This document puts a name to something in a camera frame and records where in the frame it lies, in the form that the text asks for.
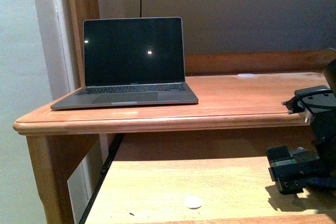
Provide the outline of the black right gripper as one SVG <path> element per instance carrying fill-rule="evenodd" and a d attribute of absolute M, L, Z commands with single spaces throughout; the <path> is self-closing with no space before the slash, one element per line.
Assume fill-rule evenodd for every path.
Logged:
<path fill-rule="evenodd" d="M 283 195 L 303 192 L 307 186 L 335 190 L 335 110 L 318 113 L 310 124 L 314 151 L 287 145 L 266 150 L 271 180 Z"/>

